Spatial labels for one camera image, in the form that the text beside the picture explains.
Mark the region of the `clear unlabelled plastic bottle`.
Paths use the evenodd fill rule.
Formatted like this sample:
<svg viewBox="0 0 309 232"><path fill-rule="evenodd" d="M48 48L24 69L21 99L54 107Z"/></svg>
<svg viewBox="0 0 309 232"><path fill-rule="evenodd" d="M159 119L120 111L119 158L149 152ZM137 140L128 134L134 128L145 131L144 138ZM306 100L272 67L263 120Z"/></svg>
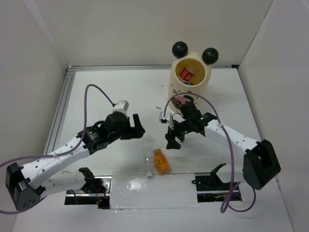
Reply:
<svg viewBox="0 0 309 232"><path fill-rule="evenodd" d="M148 179L152 179L154 175L154 143L150 136L146 136L143 140L144 170Z"/></svg>

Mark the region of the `orange juice bottle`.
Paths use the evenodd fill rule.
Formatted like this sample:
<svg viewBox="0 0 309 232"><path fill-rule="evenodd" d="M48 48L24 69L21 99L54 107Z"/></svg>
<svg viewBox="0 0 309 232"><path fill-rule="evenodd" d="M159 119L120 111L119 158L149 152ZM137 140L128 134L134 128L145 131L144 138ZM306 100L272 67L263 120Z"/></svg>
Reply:
<svg viewBox="0 0 309 232"><path fill-rule="evenodd" d="M169 174L170 165L161 149L154 150L154 163L158 174Z"/></svg>

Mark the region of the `red label plastic bottle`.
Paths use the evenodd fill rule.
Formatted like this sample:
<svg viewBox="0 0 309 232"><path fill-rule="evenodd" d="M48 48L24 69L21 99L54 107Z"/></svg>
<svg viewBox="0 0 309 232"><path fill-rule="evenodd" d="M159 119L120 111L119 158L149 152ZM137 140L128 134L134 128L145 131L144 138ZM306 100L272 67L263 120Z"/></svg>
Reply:
<svg viewBox="0 0 309 232"><path fill-rule="evenodd" d="M190 67L184 67L182 71L179 73L179 78L182 81L188 82L195 74L195 71Z"/></svg>

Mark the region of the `blue label clear bottle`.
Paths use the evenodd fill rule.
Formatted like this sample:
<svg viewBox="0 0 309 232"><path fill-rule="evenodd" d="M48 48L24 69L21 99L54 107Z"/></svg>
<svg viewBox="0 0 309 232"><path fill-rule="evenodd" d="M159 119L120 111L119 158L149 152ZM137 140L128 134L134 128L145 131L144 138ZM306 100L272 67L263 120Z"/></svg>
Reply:
<svg viewBox="0 0 309 232"><path fill-rule="evenodd" d="M195 86L194 83L188 82L188 81L184 81L183 84L188 85L188 86Z"/></svg>

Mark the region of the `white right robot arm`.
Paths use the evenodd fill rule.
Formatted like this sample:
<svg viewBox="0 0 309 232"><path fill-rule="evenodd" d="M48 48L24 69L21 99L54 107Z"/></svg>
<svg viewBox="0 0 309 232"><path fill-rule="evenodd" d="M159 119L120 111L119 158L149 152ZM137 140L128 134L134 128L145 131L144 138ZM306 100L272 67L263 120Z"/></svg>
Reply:
<svg viewBox="0 0 309 232"><path fill-rule="evenodd" d="M249 138L224 125L211 113L202 114L190 101L180 107L183 121L178 122L171 114L161 112L160 122L167 123L165 135L167 149L180 149L185 136L195 132L208 137L233 152L242 160L242 176L235 176L237 182L245 181L256 190L261 190L281 172L272 143L266 139L258 141Z"/></svg>

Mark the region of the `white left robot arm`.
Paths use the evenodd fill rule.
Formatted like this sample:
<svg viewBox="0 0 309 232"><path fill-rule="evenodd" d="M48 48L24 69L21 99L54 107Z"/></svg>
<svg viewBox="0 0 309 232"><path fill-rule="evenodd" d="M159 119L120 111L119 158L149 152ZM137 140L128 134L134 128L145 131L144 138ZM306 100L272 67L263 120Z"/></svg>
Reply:
<svg viewBox="0 0 309 232"><path fill-rule="evenodd" d="M66 167L105 149L118 139L141 138L145 129L137 114L133 115L133 120L134 127L125 114L113 112L104 121L85 127L76 137L49 155L24 157L34 161L21 166L17 164L17 158L4 162L3 165L7 167L5 185L14 202L15 213L30 209L54 193L69 189L81 189L85 193L93 191L95 177L88 168L69 172L65 170Z"/></svg>

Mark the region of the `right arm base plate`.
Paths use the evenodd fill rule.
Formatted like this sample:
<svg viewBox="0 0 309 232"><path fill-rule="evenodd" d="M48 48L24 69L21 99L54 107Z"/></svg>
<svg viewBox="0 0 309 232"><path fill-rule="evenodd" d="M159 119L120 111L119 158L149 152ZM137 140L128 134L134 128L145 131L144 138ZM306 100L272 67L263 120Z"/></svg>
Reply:
<svg viewBox="0 0 309 232"><path fill-rule="evenodd" d="M191 183L196 187L198 203L222 202L230 189L229 182L223 183L217 174L211 173L195 174Z"/></svg>

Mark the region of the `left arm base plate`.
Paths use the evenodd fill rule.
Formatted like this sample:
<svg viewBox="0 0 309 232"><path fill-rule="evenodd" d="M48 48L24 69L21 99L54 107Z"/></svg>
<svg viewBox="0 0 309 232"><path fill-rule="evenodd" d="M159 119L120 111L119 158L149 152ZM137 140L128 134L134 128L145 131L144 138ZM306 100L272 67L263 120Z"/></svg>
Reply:
<svg viewBox="0 0 309 232"><path fill-rule="evenodd" d="M111 176L95 176L90 190L67 190L64 205L95 205L98 209L110 209Z"/></svg>

